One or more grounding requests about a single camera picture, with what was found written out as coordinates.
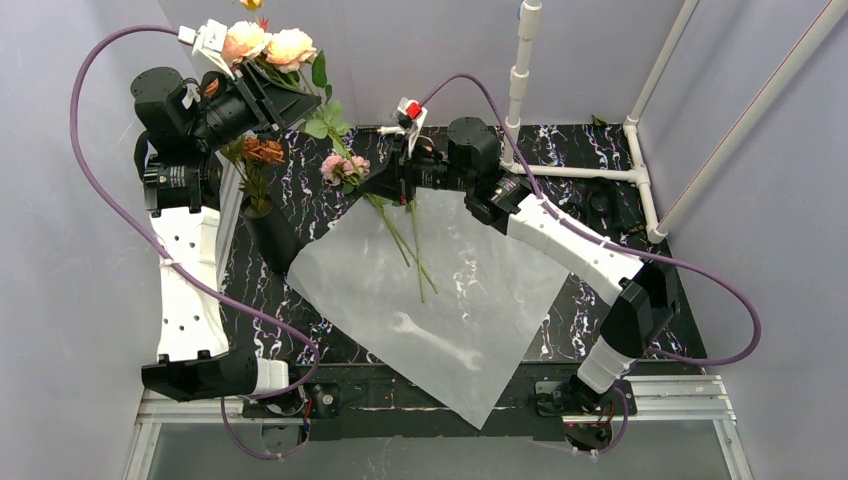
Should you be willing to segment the pink orange flower bunch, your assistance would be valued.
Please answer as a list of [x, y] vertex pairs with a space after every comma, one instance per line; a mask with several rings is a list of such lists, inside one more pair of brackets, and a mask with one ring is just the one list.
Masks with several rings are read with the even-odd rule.
[[304, 131], [316, 139], [332, 141], [332, 153], [320, 167], [322, 177], [343, 193], [353, 193], [368, 175], [370, 162], [343, 142], [351, 125], [343, 120], [342, 103], [332, 97], [324, 52], [299, 28], [272, 31], [270, 21], [259, 14], [262, 1], [242, 1], [240, 5], [253, 18], [227, 28], [223, 61], [230, 68], [250, 61], [272, 82], [321, 99], [322, 105], [307, 116]]

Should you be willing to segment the white wrapping paper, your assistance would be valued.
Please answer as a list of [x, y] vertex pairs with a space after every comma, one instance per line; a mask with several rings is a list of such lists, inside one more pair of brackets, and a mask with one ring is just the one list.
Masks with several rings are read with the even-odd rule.
[[[567, 270], [523, 242], [479, 223], [459, 192], [420, 190], [419, 247], [436, 282], [419, 298], [417, 270], [407, 267], [375, 209], [357, 201], [296, 257], [288, 284], [336, 328], [379, 360], [484, 426], [557, 298]], [[411, 218], [389, 217], [413, 244]], [[412, 335], [397, 333], [395, 312], [420, 327], [478, 350], [481, 369]]]

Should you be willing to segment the black ribbon gold lettering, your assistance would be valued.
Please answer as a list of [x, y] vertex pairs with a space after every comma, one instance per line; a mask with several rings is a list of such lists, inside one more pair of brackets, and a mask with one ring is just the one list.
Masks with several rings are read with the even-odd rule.
[[645, 231], [638, 222], [625, 222], [619, 212], [618, 188], [602, 177], [585, 180], [585, 192], [579, 201], [566, 203], [566, 213], [592, 230], [610, 236], [632, 235]]

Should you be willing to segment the small pink flower stems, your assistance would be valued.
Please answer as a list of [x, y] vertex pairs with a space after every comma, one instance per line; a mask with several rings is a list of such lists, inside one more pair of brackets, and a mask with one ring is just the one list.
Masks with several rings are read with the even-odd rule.
[[436, 282], [427, 272], [421, 259], [419, 247], [418, 229], [418, 205], [415, 201], [411, 206], [405, 206], [405, 212], [410, 216], [413, 230], [413, 244], [410, 244], [400, 232], [395, 222], [389, 217], [388, 208], [399, 206], [399, 202], [390, 201], [374, 193], [366, 193], [364, 183], [366, 175], [370, 172], [370, 161], [366, 158], [353, 154], [331, 153], [321, 163], [320, 173], [325, 183], [331, 187], [338, 187], [347, 195], [359, 192], [367, 202], [375, 209], [381, 217], [384, 225], [389, 231], [392, 240], [398, 248], [400, 255], [407, 267], [415, 266], [418, 277], [419, 298], [425, 303], [425, 284], [428, 284], [434, 294], [438, 293]]

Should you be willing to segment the dark orange flower stems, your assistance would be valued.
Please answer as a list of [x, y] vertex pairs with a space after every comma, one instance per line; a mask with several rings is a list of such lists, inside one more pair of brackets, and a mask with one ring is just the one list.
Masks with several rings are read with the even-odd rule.
[[239, 190], [249, 201], [249, 216], [260, 218], [272, 207], [269, 197], [271, 167], [284, 162], [284, 148], [267, 136], [243, 134], [225, 144], [219, 153], [236, 169]]

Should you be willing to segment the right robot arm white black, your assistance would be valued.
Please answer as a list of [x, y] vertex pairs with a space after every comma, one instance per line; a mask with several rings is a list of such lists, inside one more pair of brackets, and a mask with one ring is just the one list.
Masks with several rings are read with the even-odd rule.
[[551, 393], [535, 395], [547, 415], [606, 403], [608, 392], [648, 350], [673, 317], [678, 280], [668, 264], [617, 252], [569, 215], [548, 211], [527, 179], [499, 164], [500, 142], [482, 120], [461, 117], [448, 127], [440, 152], [419, 139], [410, 123], [394, 130], [388, 161], [370, 174], [363, 191], [401, 205], [419, 188], [462, 192], [472, 216], [544, 253], [588, 283], [610, 310], [599, 337], [576, 374]]

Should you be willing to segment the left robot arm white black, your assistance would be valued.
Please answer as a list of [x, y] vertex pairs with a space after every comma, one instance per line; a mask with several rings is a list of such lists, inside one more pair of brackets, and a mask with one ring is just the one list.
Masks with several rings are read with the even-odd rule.
[[217, 234], [222, 165], [218, 151], [248, 132], [293, 126], [319, 104], [315, 95], [275, 84], [252, 66], [202, 81], [171, 67], [131, 83], [145, 130], [136, 164], [160, 261], [161, 333], [143, 385], [180, 402], [225, 396], [270, 399], [291, 391], [286, 362], [233, 349], [220, 314]]

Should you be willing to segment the black cylindrical vase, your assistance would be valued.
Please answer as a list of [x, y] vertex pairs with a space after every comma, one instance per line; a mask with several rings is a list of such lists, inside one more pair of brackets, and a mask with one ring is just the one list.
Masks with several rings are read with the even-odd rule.
[[240, 205], [240, 214], [268, 269], [286, 275], [305, 243], [276, 203], [267, 198], [265, 204], [267, 208], [259, 212], [248, 197]]

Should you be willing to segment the small white pipe fitting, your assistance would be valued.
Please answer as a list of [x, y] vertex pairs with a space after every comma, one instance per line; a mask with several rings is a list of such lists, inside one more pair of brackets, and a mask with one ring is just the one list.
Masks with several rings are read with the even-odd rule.
[[405, 129], [400, 126], [382, 126], [382, 125], [357, 125], [355, 127], [357, 134], [376, 134], [380, 136], [395, 135], [403, 133]]

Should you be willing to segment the silver open-end wrench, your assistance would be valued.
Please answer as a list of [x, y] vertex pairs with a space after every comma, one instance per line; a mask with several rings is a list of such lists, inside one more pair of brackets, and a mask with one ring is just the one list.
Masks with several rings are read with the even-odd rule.
[[412, 335], [423, 340], [425, 343], [437, 347], [446, 355], [455, 358], [469, 371], [479, 371], [481, 369], [478, 359], [482, 357], [482, 354], [478, 350], [465, 349], [448, 339], [427, 331], [417, 325], [405, 312], [395, 312], [394, 316], [399, 321], [391, 326], [392, 331]]

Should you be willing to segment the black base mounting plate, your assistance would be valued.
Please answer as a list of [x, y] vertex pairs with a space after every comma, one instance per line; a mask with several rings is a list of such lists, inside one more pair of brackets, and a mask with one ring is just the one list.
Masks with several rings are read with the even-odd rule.
[[612, 426], [638, 411], [631, 384], [622, 381], [593, 413], [564, 401], [576, 373], [574, 363], [521, 364], [480, 429], [451, 407], [383, 364], [329, 365], [319, 368], [288, 405], [244, 402], [247, 419], [282, 424], [307, 423], [314, 441], [395, 437], [530, 437], [538, 441], [586, 440], [603, 448]]

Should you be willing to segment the aluminium frame rail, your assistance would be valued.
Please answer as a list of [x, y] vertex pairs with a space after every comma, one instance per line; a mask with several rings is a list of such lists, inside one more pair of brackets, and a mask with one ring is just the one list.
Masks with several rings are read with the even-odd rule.
[[418, 301], [375, 209], [303, 190], [282, 207], [306, 258], [270, 272], [242, 220], [222, 219], [221, 284], [312, 335], [322, 361], [300, 428], [247, 405], [239, 436], [273, 462], [227, 446], [207, 425], [170, 425], [155, 479], [518, 479], [527, 440], [565, 442], [561, 420], [530, 409], [530, 394], [573, 375], [611, 307], [581, 277], [480, 225], [453, 192], [422, 191], [419, 220], [436, 288]]

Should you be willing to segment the white pvc pipe frame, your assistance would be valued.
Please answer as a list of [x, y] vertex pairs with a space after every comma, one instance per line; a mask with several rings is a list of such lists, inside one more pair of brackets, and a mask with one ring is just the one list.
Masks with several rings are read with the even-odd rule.
[[534, 174], [635, 186], [647, 239], [663, 242], [846, 14], [844, 1], [684, 2], [623, 121], [629, 166]]

